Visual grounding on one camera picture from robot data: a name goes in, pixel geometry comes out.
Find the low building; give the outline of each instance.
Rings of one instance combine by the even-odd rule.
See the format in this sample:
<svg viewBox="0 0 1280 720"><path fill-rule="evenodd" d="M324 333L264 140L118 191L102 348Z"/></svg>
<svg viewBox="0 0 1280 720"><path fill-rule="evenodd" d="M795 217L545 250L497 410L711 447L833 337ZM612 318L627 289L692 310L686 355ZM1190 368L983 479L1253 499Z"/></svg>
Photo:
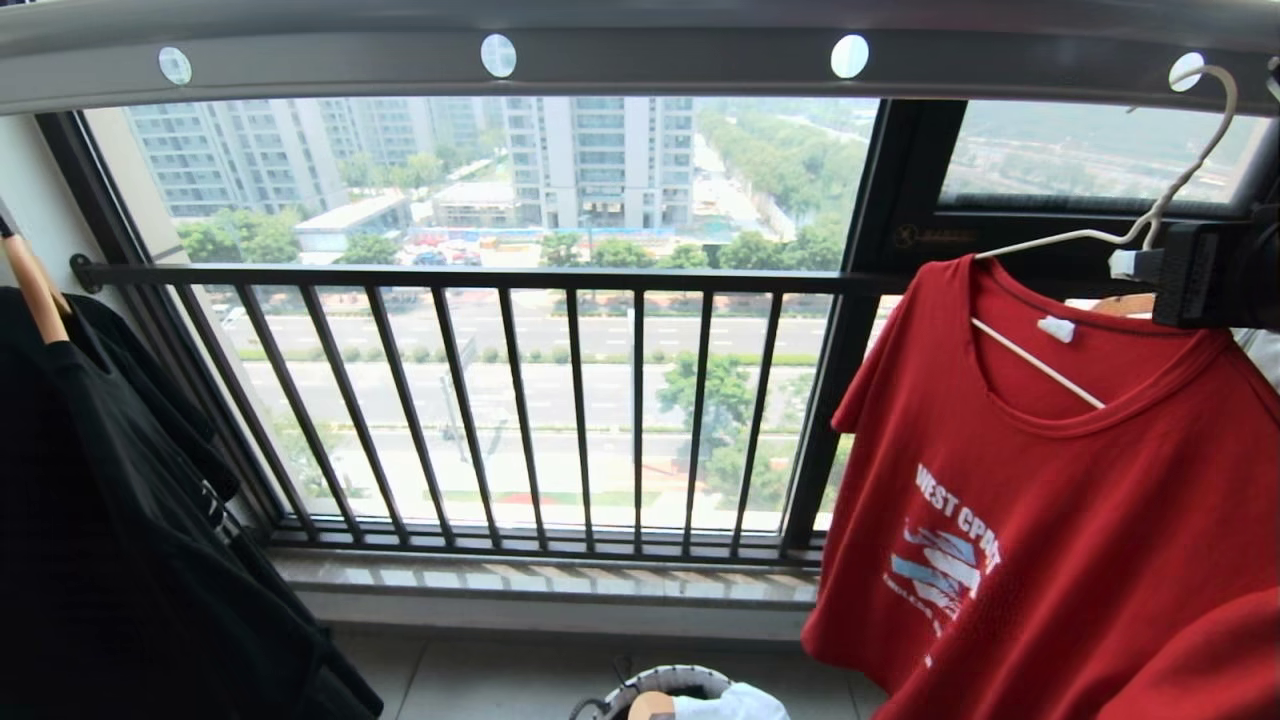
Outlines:
<svg viewBox="0 0 1280 720"><path fill-rule="evenodd" d="M398 234L411 224L410 199L401 192L387 192L303 220L293 225L293 236L303 252L342 254L355 236Z"/></svg>
<svg viewBox="0 0 1280 720"><path fill-rule="evenodd" d="M449 228L509 228L516 224L516 191L506 182L460 182L431 200L435 223Z"/></svg>

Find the hanger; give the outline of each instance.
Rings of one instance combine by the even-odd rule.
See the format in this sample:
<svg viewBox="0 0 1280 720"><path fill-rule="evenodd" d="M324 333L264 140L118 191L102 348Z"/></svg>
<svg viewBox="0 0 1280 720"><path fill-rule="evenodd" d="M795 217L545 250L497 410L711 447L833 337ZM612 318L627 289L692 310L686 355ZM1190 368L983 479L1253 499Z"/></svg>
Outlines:
<svg viewBox="0 0 1280 720"><path fill-rule="evenodd" d="M27 247L27 241L20 234L14 233L4 219L0 218L0 238L4 241L4 251L13 266L13 274L18 278L18 287L22 290L22 299L27 302L27 310L36 320L45 345L67 341L67 325L63 324L63 311L70 314L70 304L61 296L49 281L49 270L32 255Z"/></svg>
<svg viewBox="0 0 1280 720"><path fill-rule="evenodd" d="M1235 105L1236 101L1239 100L1240 91L1235 85L1235 78L1231 77L1231 73L1224 70L1222 68L1217 65L1201 65L1198 68L1192 68L1187 72L1179 73L1169 78L1169 83L1178 85L1179 82L1196 74L1213 76L1222 82L1222 88L1226 91L1226 104L1225 108L1222 109L1222 119L1221 122L1219 122L1217 129L1213 131L1212 137L1210 137L1208 143L1204 145L1204 149L1201 150L1199 155L1196 158L1196 161L1192 163L1190 167L1188 167L1185 170L1183 170L1183 173L1178 176L1178 178L1174 179L1172 183L1170 183L1170 186L1165 190L1165 192L1160 197L1157 197L1155 202L1152 202L1149 210L1147 210L1137 220L1134 220L1133 227L1129 228L1129 232L1124 234L1111 234L1092 228L1084 228L1059 234L1051 234L1048 237L1042 237L1038 240L1029 240L1027 242L1019 242L1016 245L1010 245L1007 247L997 247L995 250L979 252L978 255L975 255L975 258L979 260L986 260L987 258L996 258L997 255L1007 255L1010 252L1030 250L1032 247L1041 247L1043 245L1055 245L1059 242L1065 242L1068 240L1078 240L1085 237L1094 240L1105 240L1112 245L1128 245L1129 242L1133 242L1134 240L1138 238L1138 234L1143 231L1143 228L1146 228L1147 234L1146 237L1143 237L1142 249L1151 250L1152 245L1155 245L1156 242L1156 233L1160 231L1160 222L1165 217L1165 209L1167 209L1169 204L1174 200L1174 195L1176 195L1178 191L1181 190L1183 186L1185 186L1192 179L1192 176L1194 176L1196 172L1201 169L1201 167L1204 164L1204 160L1210 156L1211 152L1213 152L1213 149L1217 147L1217 143L1221 142L1222 136L1226 135L1226 128L1231 127L1231 120L1235 119Z"/></svg>
<svg viewBox="0 0 1280 720"><path fill-rule="evenodd" d="M1146 236L1143 237L1142 241L1142 249L1151 250L1152 245L1156 241L1156 233L1160 231L1160 223L1164 219L1165 209L1169 208L1169 204L1172 201L1174 195L1176 195L1178 191L1181 190L1192 179L1192 176L1194 176L1196 172L1201 169L1201 167L1204 164L1204 160L1210 156L1211 152L1213 152L1213 149L1217 147L1217 143L1222 140L1222 136L1226 135L1226 129L1231 127L1231 120L1235 118L1235 106L1239 99L1239 88L1235 85L1235 78L1231 77L1231 73L1226 72L1225 69L1217 65L1201 65L1198 68L1190 68L1183 73L1171 77L1169 79L1169 85L1171 86L1178 85L1179 82L1196 74L1207 74L1221 81L1222 88L1226 92L1226 104L1225 108L1222 109L1222 119L1221 122L1219 122L1217 129L1213 132L1212 137L1210 137L1208 143L1206 143L1204 149L1201 150L1199 155L1197 155L1196 161L1192 163L1190 167L1188 167L1185 170L1183 170L1183 173L1178 176L1178 178L1175 178L1172 183L1170 183L1170 186L1165 190L1165 192L1161 193L1161 196L1157 197L1155 202L1152 202L1151 209L1148 209L1137 220L1134 220L1133 225L1129 228L1129 232L1124 234L1111 234L1092 228L1083 228L1078 231L1051 234L1048 237L1030 240L1027 242L1019 242L1015 245L1010 245L1007 247L997 247L995 250L979 252L974 255L974 258L977 260L986 260L987 258L996 258L998 255L1007 255L1010 252L1020 252L1023 250L1030 250L1032 247L1055 245L1059 242L1065 242L1068 240L1078 240L1078 238L1094 238L1114 245L1128 245L1129 242L1137 240L1138 236L1143 232L1143 229L1146 229ZM1132 254L1120 250L1114 252L1110 260L1112 274L1116 273L1117 264L1123 265L1125 261L1132 264ZM1089 405L1098 409L1106 406L1101 400L1087 392L1084 388L1066 379L1061 373L1050 368L1039 359L1033 356L1030 352L1027 352L1016 343L1014 343L1011 340L1000 334L982 320L977 318L969 318L969 322L973 323L973 325L979 331L982 331L983 333L991 336L992 340L1007 347L1015 355L1027 360L1037 369L1043 372L1046 375L1057 380L1062 387L1071 391L1074 395L1076 395Z"/></svg>

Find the wooden hanger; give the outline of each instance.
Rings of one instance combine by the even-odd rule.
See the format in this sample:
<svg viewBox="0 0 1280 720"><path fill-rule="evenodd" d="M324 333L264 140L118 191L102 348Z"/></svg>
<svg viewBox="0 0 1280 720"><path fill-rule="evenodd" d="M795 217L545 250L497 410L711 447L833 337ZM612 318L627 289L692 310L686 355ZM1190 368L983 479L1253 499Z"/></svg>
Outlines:
<svg viewBox="0 0 1280 720"><path fill-rule="evenodd" d="M627 720L664 720L675 716L676 702L669 694L658 691L640 693L627 712Z"/></svg>
<svg viewBox="0 0 1280 720"><path fill-rule="evenodd" d="M9 229L9 225L0 219L0 237L4 238L4 251L13 266L13 274L18 278L18 287L22 290L22 299L27 302L27 310L36 320L40 337L45 345L65 342L67 325L63 324L63 315L70 314L70 304L60 292L54 288L49 279L49 270L32 255L27 247L27 241Z"/></svg>

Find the rooftop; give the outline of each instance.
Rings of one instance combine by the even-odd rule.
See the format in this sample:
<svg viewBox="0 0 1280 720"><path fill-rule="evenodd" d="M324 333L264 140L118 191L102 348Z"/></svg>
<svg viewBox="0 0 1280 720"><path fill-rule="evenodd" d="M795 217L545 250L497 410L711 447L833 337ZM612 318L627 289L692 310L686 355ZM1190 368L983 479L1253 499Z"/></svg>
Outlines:
<svg viewBox="0 0 1280 720"><path fill-rule="evenodd" d="M346 231L352 225L358 225L365 220L378 217L387 210L390 210L401 202L407 202L408 197L399 192L387 192L376 197L367 197L342 208L334 208L328 213L323 213L311 218L310 220L302 220L301 223L293 225L294 231Z"/></svg>
<svg viewBox="0 0 1280 720"><path fill-rule="evenodd" d="M460 182L435 195L435 202L449 205L511 205L516 191L506 182Z"/></svg>

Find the metal railing bar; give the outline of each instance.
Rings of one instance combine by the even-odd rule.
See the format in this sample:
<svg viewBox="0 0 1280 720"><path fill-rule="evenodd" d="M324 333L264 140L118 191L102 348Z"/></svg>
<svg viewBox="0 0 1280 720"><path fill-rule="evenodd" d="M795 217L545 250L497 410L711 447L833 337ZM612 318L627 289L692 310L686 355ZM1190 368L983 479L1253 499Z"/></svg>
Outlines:
<svg viewBox="0 0 1280 720"><path fill-rule="evenodd" d="M431 268L404 265L110 265L78 268L96 284L291 284L383 287L507 287L511 290L628 290L712 292L804 292L822 295L899 295L910 274L646 270L634 268ZM1071 287L1079 287L1076 281ZM1133 283L1112 281L1130 292Z"/></svg>
<svg viewBox="0 0 1280 720"><path fill-rule="evenodd" d="M413 405L413 393L408 387L408 377L404 374L404 363L399 356L399 347L396 345L396 333L392 332L390 320L387 318L387 305L378 287L365 288L369 296L369 309L372 311L374 323L378 325L378 336L383 340L383 351L387 354L387 364L392 370L392 382L396 384L396 393L399 396L401 407L404 410L404 421L408 423L408 433L413 439L413 450L417 451L417 460L422 465L422 477L426 479L426 491L431 496L431 505L435 507L435 516L440 523L440 532L444 541L453 544L453 529L449 518L444 512L444 493L435 478L435 468L431 464L431 454L426 447L426 438L422 436L422 423L417 415L417 406Z"/></svg>
<svg viewBox="0 0 1280 720"><path fill-rule="evenodd" d="M577 462L582 477L582 519L586 525L588 551L595 550L594 528L591 527L591 480L588 475L586 460L586 407L582 398L582 346L577 327L577 292L564 291L564 309L568 320L568 357L573 373L573 415L577 420Z"/></svg>
<svg viewBox="0 0 1280 720"><path fill-rule="evenodd" d="M547 529L543 527L543 502L538 491L538 468L534 464L534 437L530 433L529 405L525 401L525 379L520 372L520 343L516 341L516 314L511 309L511 291L498 291L502 311L502 329L507 336L507 364L511 366L511 388L516 395L516 420L520 423L520 443L525 450L525 469L529 471L529 496L534 503L534 524L538 525L538 544L547 550Z"/></svg>
<svg viewBox="0 0 1280 720"><path fill-rule="evenodd" d="M174 288L178 292L179 300L182 300L182 306L187 310L187 316L191 318L193 325L196 325L196 334L200 336L201 342L205 343L205 348L209 351L209 356L214 361L214 366L218 369L218 374L223 378L223 387L232 396L232 402L236 404L236 409L239 410L241 418L244 420L244 425L248 427L250 434L253 437L253 442L257 443L259 451L262 454L262 459L266 461L266 466L275 475L276 483L280 486L280 492L284 493L284 500L289 503L289 509L293 510L293 515L297 516L298 521L302 523L303 530L307 537L316 539L316 527L315 521L311 520L311 515L306 511L306 506L302 503L302 498L298 497L297 488L293 487L293 480L289 477L288 470L285 470L284 464L280 462L280 456L275 452L275 446L271 445L271 438L266 434L266 429L262 427L262 421L259 419L257 413L253 409L253 404L250 401L248 395L246 395L244 388L239 383L239 378L236 377L236 372L232 369L230 361L227 360L227 354L223 352L223 346L218 340L216 333L214 333L212 325L209 324L209 318L205 316L204 309L196 300L195 291L189 286L178 286Z"/></svg>
<svg viewBox="0 0 1280 720"><path fill-rule="evenodd" d="M712 337L712 310L716 304L716 293L703 293L701 324L698 331L698 380L694 386L694 423L692 437L689 441L689 493L685 498L685 555L689 553L690 541L694 532L694 495L698 483L698 454L700 452L703 436L703 406L707 400L707 355Z"/></svg>
<svg viewBox="0 0 1280 720"><path fill-rule="evenodd" d="M315 456L316 464L320 468L320 474L324 475L324 482L329 487L329 492L333 495L334 502L338 503L338 512L342 514L342 519L347 524L347 530L356 538L357 542L362 541L365 538L365 532L356 520L356 514L351 511L351 503L347 501L347 495L342 492L342 486L338 483L338 475L333 471L333 464L329 461L329 452L325 450L324 443L320 442L320 436L316 433L316 428L311 423L311 415L302 404L302 396L298 395L298 387L293 383L293 377L289 374L288 365L284 364L284 356L280 355L280 347L275 343L275 336L271 334L271 328L266 324L266 316L262 315L262 307L257 304L253 288L237 284L236 292L239 295L241 305L244 306L244 314L248 315L250 324L253 325L253 332L257 333L259 342L262 343L262 351L266 354L266 359L271 364L271 370L275 372L275 378L279 380L280 389L284 392L284 397L289 402L289 409L293 410L293 416L298 421L302 437L306 438L307 447L311 448L311 455Z"/></svg>
<svg viewBox="0 0 1280 720"><path fill-rule="evenodd" d="M780 559L776 547L748 547L742 546L739 555L730 555L727 546L694 546L690 552L682 552L680 544L657 546L644 556L632 552L630 538L622 541L603 542L596 541L594 550L586 548L586 541L556 541L549 550L538 546L536 539L521 538L511 541L504 538L504 546L498 550L488 539L458 538L457 544L445 544L442 538L413 536L407 546L398 544L394 536L380 536L384 542L378 542L371 537L362 542L355 542L347 533L321 533L316 542L306 539L306 534L298 530L282 529L271 536L273 547L325 547L334 550L393 550L396 552L433 552L448 555L472 556L498 556L498 557L527 557L538 560L611 560L657 562L669 565L669 561L682 562L714 562L717 565L764 565L773 568L804 568L817 566L820 560L818 552L797 553L799 560Z"/></svg>
<svg viewBox="0 0 1280 720"><path fill-rule="evenodd" d="M374 446L374 436L369 432L365 414L360 409L360 401L356 400L356 391L351 387L347 364L343 363L342 352L338 351L338 343L333 338L329 319L320 305L320 295L314 287L302 287L298 291L302 293L302 302L307 307L307 314L311 315L311 324L316 328L320 347L324 350L325 359L329 360L329 370L333 372L333 379L338 383L338 393L342 396L343 405L347 406L351 423L356 427L356 438L360 439L360 447L364 448L365 457L369 459L369 469L374 473L374 484L378 486L378 492L383 496L383 502L387 503L387 514L392 519L396 534L399 536L402 543L407 543L408 533L404 530L404 521L401 519L399 507L396 505L396 495L392 492L390 483L387 482L383 461L378 456L378 447Z"/></svg>
<svg viewBox="0 0 1280 720"><path fill-rule="evenodd" d="M494 547L502 547L502 534L498 532L498 523L493 516L493 500L489 496L489 479L485 475L484 457L480 454L480 438L476 436L476 423L471 416L471 400L467 396L467 383L462 372L462 361L458 359L458 342L453 336L453 320L449 316L449 300L444 296L443 287L433 287L431 297L435 301L435 318L440 323L440 340L444 342L444 356L449 361L449 375L453 379L453 393L458 400L458 413L462 415L462 430L467 438L467 451L471 452L471 465L476 473L476 486L480 489L480 501L484 503L484 516L489 524L489 539Z"/></svg>
<svg viewBox="0 0 1280 720"><path fill-rule="evenodd" d="M641 478L644 452L644 291L637 290L631 302L635 307L635 331L631 338L631 457L635 461L635 552L641 555L644 547L640 543L640 498L644 496L644 480Z"/></svg>
<svg viewBox="0 0 1280 720"><path fill-rule="evenodd" d="M760 441L760 423L764 419L769 370L773 369L773 351L778 340L778 318L781 315L782 293L774 292L769 304L769 322L764 329L764 347L760 350L760 379L755 386L755 409L751 411L751 430L746 437L746 457L742 460L742 486L737 492L737 519L733 521L733 541L730 547L732 555L737 555L739 541L742 537L742 518L746 516L746 500L751 492L751 470L755 466L755 450Z"/></svg>
<svg viewBox="0 0 1280 720"><path fill-rule="evenodd" d="M315 520L317 530L323 534L326 532L340 533L343 532L343 523L340 520L326 520L324 518ZM406 523L411 538L443 538L443 533L439 527L434 524L417 524ZM300 525L292 519L285 519L282 521L280 528L297 530ZM396 536L396 529L383 519L365 519L361 523L366 536ZM453 537L461 542L470 541L489 541L488 529L480 525L452 525ZM554 547L559 542L585 542L585 532L581 529L561 529L561 528L545 528L548 548ZM596 542L611 542L611 543L632 543L634 544L635 533L630 528L614 528L614 529L598 529L595 530ZM717 532L695 532L692 544L705 546L705 547L730 547L732 542L732 536L728 530ZM744 532L739 544L744 548L756 547L756 548L771 548L777 552L777 544L781 534L778 533L748 533ZM512 539L521 539L529 542L538 541L538 532L534 528L504 528L502 539L506 543ZM645 544L654 546L671 546L681 547L684 544L682 533L677 532L645 532L641 533L641 542Z"/></svg>

